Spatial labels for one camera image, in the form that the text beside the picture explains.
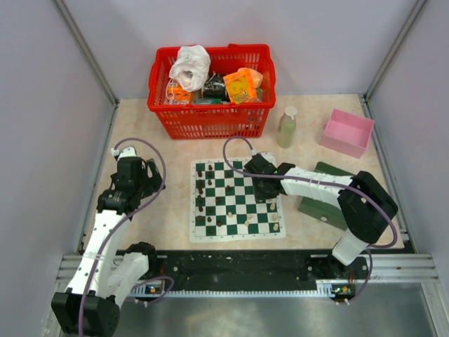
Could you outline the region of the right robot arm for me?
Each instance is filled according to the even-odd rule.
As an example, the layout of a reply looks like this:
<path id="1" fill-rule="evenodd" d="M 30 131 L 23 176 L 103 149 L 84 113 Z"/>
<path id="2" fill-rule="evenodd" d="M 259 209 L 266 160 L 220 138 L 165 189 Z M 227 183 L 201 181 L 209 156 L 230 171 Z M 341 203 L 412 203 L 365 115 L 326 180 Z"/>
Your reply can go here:
<path id="1" fill-rule="evenodd" d="M 327 261 L 329 273 L 337 278 L 352 271 L 355 258 L 377 243 L 398 212 L 396 202 L 366 171 L 336 176 L 289 163 L 275 166 L 261 154 L 255 154 L 244 165 L 244 172 L 253 179 L 257 200 L 273 199 L 280 194 L 299 196 L 342 212 L 347 229 Z"/>

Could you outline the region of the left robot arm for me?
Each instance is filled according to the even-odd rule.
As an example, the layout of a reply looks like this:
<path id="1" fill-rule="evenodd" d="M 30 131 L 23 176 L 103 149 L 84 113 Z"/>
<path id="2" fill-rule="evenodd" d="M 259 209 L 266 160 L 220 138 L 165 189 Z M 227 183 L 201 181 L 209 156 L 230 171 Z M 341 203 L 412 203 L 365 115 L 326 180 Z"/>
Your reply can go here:
<path id="1" fill-rule="evenodd" d="M 65 334 L 113 336 L 123 302 L 141 277 L 152 278 L 159 262 L 154 247 L 131 245 L 119 265 L 114 264 L 121 238 L 143 199 L 154 198 L 164 181 L 153 159 L 144 160 L 134 147 L 113 149 L 116 173 L 99 197 L 95 221 L 81 261 L 63 292 L 56 292 L 51 308 Z"/>

